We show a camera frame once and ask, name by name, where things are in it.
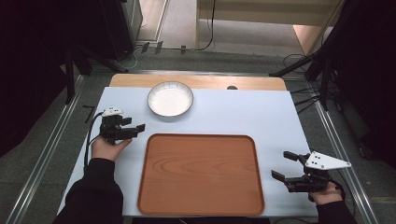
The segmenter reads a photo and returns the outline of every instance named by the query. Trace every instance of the small black object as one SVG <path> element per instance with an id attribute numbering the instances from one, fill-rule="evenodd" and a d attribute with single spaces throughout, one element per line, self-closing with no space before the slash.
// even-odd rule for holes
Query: small black object
<path id="1" fill-rule="evenodd" d="M 163 48 L 163 41 L 158 42 L 157 48 L 155 49 L 155 54 L 161 53 L 161 49 Z"/>
<path id="2" fill-rule="evenodd" d="M 149 42 L 147 42 L 145 45 L 143 45 L 141 53 L 148 51 L 148 49 L 149 49 Z"/>
<path id="3" fill-rule="evenodd" d="M 186 53 L 186 46 L 182 45 L 180 50 L 181 50 L 181 52 L 180 52 L 181 55 L 185 54 Z"/>
<path id="4" fill-rule="evenodd" d="M 121 126 L 130 124 L 132 118 L 123 119 L 121 115 L 113 115 L 102 117 L 102 124 L 100 125 L 100 135 L 103 136 L 108 143 L 114 145 L 117 140 L 130 139 L 137 137 L 146 129 L 146 124 L 141 124 L 135 128 L 122 129 Z"/>
<path id="5" fill-rule="evenodd" d="M 235 86 L 229 86 L 227 87 L 227 90 L 238 90 L 238 88 L 236 88 Z"/>

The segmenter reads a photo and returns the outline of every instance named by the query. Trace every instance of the white bowl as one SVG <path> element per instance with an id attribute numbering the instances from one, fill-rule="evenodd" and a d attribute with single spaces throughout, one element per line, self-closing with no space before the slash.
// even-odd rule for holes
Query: white bowl
<path id="1" fill-rule="evenodd" d="M 174 117 L 183 114 L 192 105 L 192 90 L 185 84 L 166 81 L 148 93 L 148 107 L 156 114 Z"/>

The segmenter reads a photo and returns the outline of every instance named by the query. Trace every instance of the brown tray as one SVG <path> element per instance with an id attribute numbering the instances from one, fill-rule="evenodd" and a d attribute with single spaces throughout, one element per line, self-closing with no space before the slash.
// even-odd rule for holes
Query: brown tray
<path id="1" fill-rule="evenodd" d="M 261 214 L 264 199 L 253 139 L 245 135 L 152 135 L 137 207 L 145 215 Z"/>

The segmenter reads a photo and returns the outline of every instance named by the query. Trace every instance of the wire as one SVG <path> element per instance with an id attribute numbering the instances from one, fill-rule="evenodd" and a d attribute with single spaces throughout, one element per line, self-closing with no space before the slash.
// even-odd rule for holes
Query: wire
<path id="1" fill-rule="evenodd" d="M 98 135 L 96 135 L 96 136 L 90 141 L 90 144 L 92 144 L 92 142 L 93 142 L 96 138 L 98 138 L 102 133 L 104 133 L 104 132 L 101 132 L 101 133 L 99 133 Z"/>
<path id="2" fill-rule="evenodd" d="M 93 124 L 95 123 L 96 119 L 101 116 L 103 114 L 103 112 L 99 112 L 97 115 L 95 115 L 95 117 L 93 117 L 91 124 L 90 124 L 90 129 L 88 130 L 88 136 L 87 136 L 87 142 L 85 144 L 85 155 L 84 155 L 84 173 L 87 169 L 88 166 L 88 152 L 90 150 L 90 144 L 91 142 L 91 132 L 92 132 L 92 127 Z"/>
<path id="3" fill-rule="evenodd" d="M 297 114 L 302 113 L 303 111 L 305 111 L 309 106 L 313 105 L 314 103 L 316 103 L 319 99 L 315 100 L 314 102 L 312 102 L 311 104 L 307 105 L 306 107 L 304 107 L 303 109 L 299 110 L 297 112 Z"/>
<path id="4" fill-rule="evenodd" d="M 119 63 L 124 61 L 131 53 L 132 53 L 131 51 L 125 52 L 125 55 L 123 56 L 123 58 L 121 60 L 119 60 Z"/>
<path id="5" fill-rule="evenodd" d="M 311 88 L 304 88 L 304 89 L 300 89 L 300 90 L 297 90 L 297 91 L 291 91 L 290 94 L 294 94 L 294 93 L 314 93 L 314 92 L 317 92 L 317 91 L 311 91 L 311 90 L 312 90 Z"/>
<path id="6" fill-rule="evenodd" d="M 286 57 L 283 59 L 283 65 L 284 65 L 285 67 L 288 67 L 288 66 L 286 65 L 286 60 L 287 60 L 289 57 L 291 57 L 291 56 L 302 56 L 301 58 L 299 58 L 298 61 L 300 61 L 301 59 L 306 58 L 306 56 L 303 55 L 303 54 L 290 54 L 290 55 L 286 56 Z M 300 67 L 300 68 L 301 68 L 303 71 L 296 71 L 296 70 L 293 70 L 293 72 L 295 72 L 295 73 L 297 73 L 297 74 L 305 74 L 306 70 L 303 69 L 302 67 Z"/>
<path id="7" fill-rule="evenodd" d="M 212 40 L 212 43 L 214 45 L 214 47 L 213 47 L 213 49 L 214 49 L 216 47 L 216 43 L 215 43 L 215 41 L 213 41 L 213 19 L 214 19 L 213 17 L 214 17 L 214 14 L 212 15 L 212 28 L 210 28 L 209 19 L 206 20 L 206 25 L 207 25 L 207 29 L 209 30 L 210 34 L 212 35 L 212 39 L 211 40 Z"/>
<path id="8" fill-rule="evenodd" d="M 134 65 L 133 65 L 132 67 L 125 67 L 125 66 L 123 66 L 123 65 L 121 65 L 121 64 L 119 64 L 119 63 L 117 63 L 116 61 L 114 61 L 114 63 L 115 63 L 116 65 L 120 66 L 121 68 L 126 69 L 126 70 L 135 68 L 135 67 L 137 66 L 136 52 L 137 52 L 138 49 L 142 49 L 142 47 L 138 47 L 138 48 L 136 48 L 136 49 L 134 50 L 134 59 L 135 59 L 135 62 L 134 62 Z"/>
<path id="9" fill-rule="evenodd" d="M 212 8 L 212 19 L 211 19 L 211 29 L 209 28 L 210 31 L 210 40 L 207 43 L 206 47 L 201 48 L 201 49 L 173 49 L 173 50 L 186 50 L 186 51 L 201 51 L 201 50 L 205 50 L 207 48 L 209 48 L 209 46 L 212 44 L 213 42 L 213 35 L 214 35 L 214 31 L 213 31 L 213 20 L 215 19 L 215 10 L 216 10 L 216 0 L 213 1 L 213 8 Z"/>
<path id="10" fill-rule="evenodd" d="M 283 220 L 297 220 L 297 221 L 301 221 L 301 222 L 303 222 L 303 223 L 309 223 L 309 224 L 311 224 L 311 223 L 308 222 L 308 221 L 305 221 L 305 220 L 303 220 L 303 219 L 296 218 L 296 217 L 283 217 L 283 218 L 278 219 L 277 221 L 275 221 L 273 224 L 276 224 L 276 223 L 278 223 L 278 222 L 280 222 L 280 221 L 283 221 Z"/>
<path id="11" fill-rule="evenodd" d="M 305 100 L 296 102 L 296 103 L 294 103 L 294 105 L 301 105 L 301 104 L 304 104 L 304 103 L 306 103 L 306 102 L 308 102 L 308 101 L 310 101 L 310 100 L 315 100 L 315 99 L 318 99 L 318 98 L 319 98 L 319 96 L 316 95 L 316 96 L 310 97 L 310 98 L 308 98 L 308 99 L 305 99 Z"/>
<path id="12" fill-rule="evenodd" d="M 145 27 L 147 24 L 148 24 L 148 22 L 143 18 L 142 25 L 140 27 Z"/>

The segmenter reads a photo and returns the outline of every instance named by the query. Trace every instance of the black curtain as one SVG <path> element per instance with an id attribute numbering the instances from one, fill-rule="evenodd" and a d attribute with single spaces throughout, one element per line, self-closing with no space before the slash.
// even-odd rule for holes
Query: black curtain
<path id="1" fill-rule="evenodd" d="M 360 0 L 333 59 L 337 86 L 370 129 L 360 141 L 396 168 L 395 11 L 396 1 Z"/>
<path id="2" fill-rule="evenodd" d="M 0 3 L 0 156 L 17 146 L 66 85 L 50 1 Z"/>

